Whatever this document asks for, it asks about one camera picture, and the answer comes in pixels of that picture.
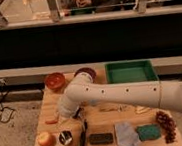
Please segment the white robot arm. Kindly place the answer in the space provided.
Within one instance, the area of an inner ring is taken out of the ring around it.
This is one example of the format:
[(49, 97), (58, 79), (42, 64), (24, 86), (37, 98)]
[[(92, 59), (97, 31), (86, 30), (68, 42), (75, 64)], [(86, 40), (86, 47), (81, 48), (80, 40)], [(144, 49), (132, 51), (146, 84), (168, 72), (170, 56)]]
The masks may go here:
[(59, 113), (71, 118), (80, 103), (105, 101), (172, 110), (182, 113), (182, 81), (153, 81), (122, 84), (95, 84), (83, 71), (75, 75), (59, 98)]

